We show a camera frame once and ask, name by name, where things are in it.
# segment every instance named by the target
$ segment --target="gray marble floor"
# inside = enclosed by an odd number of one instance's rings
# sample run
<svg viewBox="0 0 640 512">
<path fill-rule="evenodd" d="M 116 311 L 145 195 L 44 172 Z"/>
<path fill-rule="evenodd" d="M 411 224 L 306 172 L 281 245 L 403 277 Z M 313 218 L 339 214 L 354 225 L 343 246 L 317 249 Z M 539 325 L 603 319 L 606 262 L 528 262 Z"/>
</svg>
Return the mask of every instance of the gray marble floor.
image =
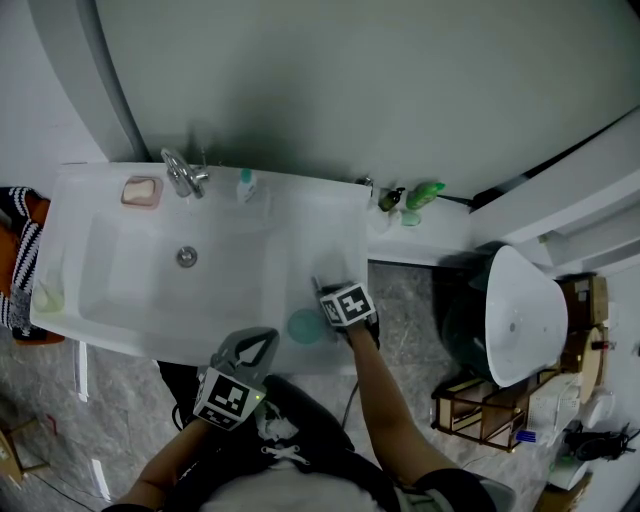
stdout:
<svg viewBox="0 0 640 512">
<path fill-rule="evenodd" d="M 544 487 L 551 450 L 521 445 L 506 454 L 430 427 L 431 392 L 458 372 L 438 339 L 432 272 L 372 263 L 369 280 L 381 317 L 381 352 L 420 430 L 462 467 L 512 487 L 517 511 L 531 511 Z M 84 402 L 76 388 L 77 347 L 72 340 L 20 347 L 0 331 L 0 420 L 3 427 L 13 427 L 35 415 L 40 424 L 18 435 L 18 449 L 27 463 L 51 464 L 20 486 L 0 479 L 0 510 L 101 510 L 108 505 L 104 496 L 124 493 L 177 432 L 170 417 L 173 398 L 153 361 L 89 346 Z M 294 375 L 292 380 L 339 418 L 355 383 L 355 377 L 335 375 Z M 346 430 L 357 450 L 375 462 L 357 395 Z"/>
</svg>

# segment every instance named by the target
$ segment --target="small bottle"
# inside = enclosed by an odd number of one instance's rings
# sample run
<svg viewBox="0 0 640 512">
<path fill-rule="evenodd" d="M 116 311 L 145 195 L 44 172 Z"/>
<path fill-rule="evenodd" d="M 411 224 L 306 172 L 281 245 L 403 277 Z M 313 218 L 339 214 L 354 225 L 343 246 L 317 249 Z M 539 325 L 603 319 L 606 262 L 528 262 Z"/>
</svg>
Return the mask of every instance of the small bottle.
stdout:
<svg viewBox="0 0 640 512">
<path fill-rule="evenodd" d="M 238 203 L 248 203 L 249 200 L 256 193 L 257 189 L 256 174 L 251 169 L 242 169 L 240 172 L 240 181 L 236 187 L 236 193 L 238 194 Z"/>
<path fill-rule="evenodd" d="M 425 204 L 438 197 L 438 192 L 443 190 L 444 187 L 444 183 L 423 183 L 418 185 L 407 195 L 407 208 L 409 210 L 419 210 Z"/>
<path fill-rule="evenodd" d="M 402 191 L 404 187 L 397 188 L 395 190 L 390 190 L 386 196 L 378 201 L 378 206 L 383 212 L 388 212 L 400 202 L 400 198 L 402 197 Z"/>
</svg>

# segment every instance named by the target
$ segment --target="white sink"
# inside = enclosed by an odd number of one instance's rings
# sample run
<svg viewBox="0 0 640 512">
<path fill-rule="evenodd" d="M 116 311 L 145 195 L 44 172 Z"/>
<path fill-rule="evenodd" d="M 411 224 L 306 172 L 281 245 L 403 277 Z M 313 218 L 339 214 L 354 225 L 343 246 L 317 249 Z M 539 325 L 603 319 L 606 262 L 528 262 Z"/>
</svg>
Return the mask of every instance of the white sink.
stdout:
<svg viewBox="0 0 640 512">
<path fill-rule="evenodd" d="M 32 307 L 35 325 L 105 348 L 206 364 L 230 332 L 281 334 L 274 372 L 353 371 L 329 329 L 303 345 L 287 332 L 299 309 L 320 313 L 311 277 L 366 282 L 365 208 L 359 185 L 256 171 L 259 191 L 236 200 L 238 169 L 210 168 L 202 199 L 180 198 L 163 164 L 63 168 L 45 225 L 35 283 L 61 276 L 64 307 Z M 160 178 L 158 208 L 120 203 L 131 176 Z M 196 263 L 176 259 L 191 247 Z"/>
</svg>

